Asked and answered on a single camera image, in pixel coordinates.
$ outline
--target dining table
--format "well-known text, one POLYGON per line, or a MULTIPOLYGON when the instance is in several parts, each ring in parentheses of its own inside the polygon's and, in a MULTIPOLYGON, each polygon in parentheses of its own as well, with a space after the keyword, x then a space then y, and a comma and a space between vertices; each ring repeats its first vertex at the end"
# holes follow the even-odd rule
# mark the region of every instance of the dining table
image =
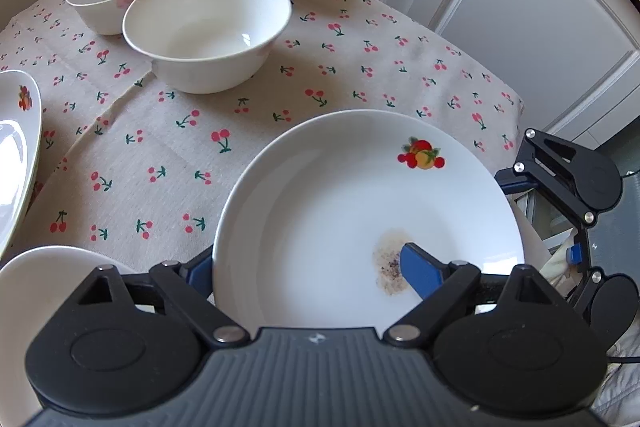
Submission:
MULTIPOLYGON (((162 83, 122 35, 93 33, 65 0, 13 17, 0 33, 0 69, 36 79, 43 126, 30 207, 2 261, 52 244, 137 271, 187 261, 211 245, 226 198, 260 150, 333 111, 409 115, 457 139, 492 174, 513 165, 523 102, 463 50, 379 0, 291 3, 263 67, 206 95, 162 83)), ((469 204, 483 212, 470 195, 469 204)))

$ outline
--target white dinner plate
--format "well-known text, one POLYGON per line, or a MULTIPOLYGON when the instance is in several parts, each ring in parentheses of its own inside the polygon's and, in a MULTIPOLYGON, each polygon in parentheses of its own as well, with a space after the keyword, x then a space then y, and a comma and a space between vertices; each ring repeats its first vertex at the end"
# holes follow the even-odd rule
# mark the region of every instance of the white dinner plate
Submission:
POLYGON ((374 326, 420 302, 399 274, 408 241, 444 263, 524 261, 504 194, 476 157, 415 118, 334 112, 271 142, 240 176, 213 247, 216 305, 261 326, 374 326))
POLYGON ((24 371, 31 341, 60 305, 100 264, 132 270, 99 253, 74 247, 34 248, 0 270, 0 425, 21 427, 40 409, 24 371))
POLYGON ((18 70, 0 73, 0 257, 29 204, 42 134, 40 91, 18 70))

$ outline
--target black cable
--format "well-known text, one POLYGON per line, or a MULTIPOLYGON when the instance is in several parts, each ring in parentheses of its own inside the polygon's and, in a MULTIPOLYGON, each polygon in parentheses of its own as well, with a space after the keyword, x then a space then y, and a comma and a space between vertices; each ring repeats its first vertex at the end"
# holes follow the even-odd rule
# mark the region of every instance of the black cable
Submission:
POLYGON ((640 357, 607 357, 609 363, 640 363, 640 357))

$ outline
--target cherry pattern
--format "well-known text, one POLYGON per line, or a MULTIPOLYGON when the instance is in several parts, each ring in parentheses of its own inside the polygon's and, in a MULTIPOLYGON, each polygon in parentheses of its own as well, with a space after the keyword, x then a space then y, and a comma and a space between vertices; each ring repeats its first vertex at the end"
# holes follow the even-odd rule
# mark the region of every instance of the cherry pattern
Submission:
POLYGON ((130 143, 136 143, 136 142, 142 143, 142 140, 144 139, 142 134, 143 134, 142 129, 138 129, 135 135, 130 135, 129 133, 127 133, 127 136, 125 137, 126 144, 129 145, 130 143))
POLYGON ((316 100, 316 102, 318 102, 318 107, 324 107, 328 103, 326 99, 322 99, 324 96, 324 91, 322 90, 314 92, 313 89, 305 89, 305 94, 310 96, 313 100, 316 100))
MULTIPOLYGON (((191 217, 189 214, 185 213, 185 214, 182 214, 182 220, 183 221, 187 221, 187 223, 190 222, 190 221, 193 221, 194 222, 193 227, 195 227, 197 229, 200 229, 201 232, 204 232, 204 229, 207 226, 207 224, 205 223, 204 217, 200 217, 200 218, 191 217)), ((192 233, 193 232, 193 227, 191 225, 187 224, 184 227, 184 231, 186 233, 192 233)))
POLYGON ((42 133, 42 137, 44 138, 44 143, 47 144, 47 146, 45 147, 45 149, 51 149, 53 147, 54 144, 54 140, 53 137, 56 134, 56 130, 46 130, 42 133))
POLYGON ((415 114, 417 114, 420 118, 424 118, 425 116, 431 118, 433 116, 426 105, 422 107, 422 110, 416 109, 415 114))
MULTIPOLYGON (((124 62, 123 64, 118 66, 118 71, 114 73, 113 78, 119 78, 121 74, 129 74, 130 72, 131 70, 127 68, 127 63, 124 62)), ((142 87, 142 80, 139 80, 139 82, 139 87, 142 87)))
POLYGON ((189 123, 192 127, 194 127, 198 122, 195 120, 196 117, 200 116, 200 112, 197 109, 192 110, 187 116, 182 118, 182 120, 176 120, 175 124, 178 127, 185 128, 186 124, 189 123))
POLYGON ((203 180, 205 185, 211 184, 211 172, 195 171, 193 177, 196 180, 203 180))
POLYGON ((471 118, 473 118, 474 122, 477 122, 480 125, 480 130, 484 131, 486 126, 484 124, 484 120, 482 119, 482 115, 478 112, 472 113, 471 118))
POLYGON ((351 96, 353 96, 353 98, 357 98, 359 100, 362 100, 363 102, 367 102, 367 99, 365 98, 365 96, 367 96, 367 94, 364 91, 361 91, 361 92, 353 91, 351 93, 351 96))
POLYGON ((158 102, 164 102, 164 100, 173 100, 175 98, 175 91, 160 91, 158 93, 158 102))
POLYGON ((453 95, 453 97, 451 97, 451 100, 447 102, 447 105, 452 109, 460 109, 462 107, 460 105, 460 99, 456 95, 453 95))
POLYGON ((213 131, 211 133, 211 139, 214 142, 217 142, 220 145, 221 149, 218 151, 219 153, 229 152, 231 149, 229 148, 229 136, 231 133, 228 129, 222 129, 220 131, 213 131))
POLYGON ((66 230, 65 216, 68 216, 67 212, 65 212, 64 210, 58 211, 58 217, 53 223, 49 225, 50 233, 54 233, 58 231, 65 233, 65 230, 66 230))
POLYGON ((394 104, 394 102, 396 101, 396 97, 389 96, 385 93, 382 95, 382 98, 385 99, 386 107, 396 107, 396 105, 394 104))
POLYGON ((101 188, 103 192, 107 192, 111 188, 111 184, 113 183, 113 180, 107 181, 103 176, 100 176, 100 173, 98 171, 92 172, 90 178, 92 182, 96 182, 94 183, 93 187, 94 192, 97 192, 101 188))
POLYGON ((287 121, 290 122, 291 121, 291 117, 289 116, 289 109, 283 109, 282 110, 282 114, 276 113, 274 112, 272 115, 273 117, 273 121, 287 121))
POLYGON ((142 221, 138 219, 136 223, 136 233, 142 236, 142 239, 149 239, 149 230, 153 227, 153 221, 142 221))
POLYGON ((94 223, 91 225, 91 241, 97 241, 98 237, 101 237, 102 240, 106 241, 109 237, 109 230, 107 228, 99 229, 98 226, 94 223))

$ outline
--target food stain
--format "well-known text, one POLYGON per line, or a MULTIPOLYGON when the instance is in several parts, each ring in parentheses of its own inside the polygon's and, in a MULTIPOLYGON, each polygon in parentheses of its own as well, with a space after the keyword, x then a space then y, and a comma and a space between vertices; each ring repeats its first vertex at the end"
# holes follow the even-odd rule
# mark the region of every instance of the food stain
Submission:
POLYGON ((405 243, 412 242, 406 230, 389 229, 380 236, 373 250, 373 264, 378 274, 376 283, 387 295, 396 295, 409 288, 400 273, 400 250, 405 243))

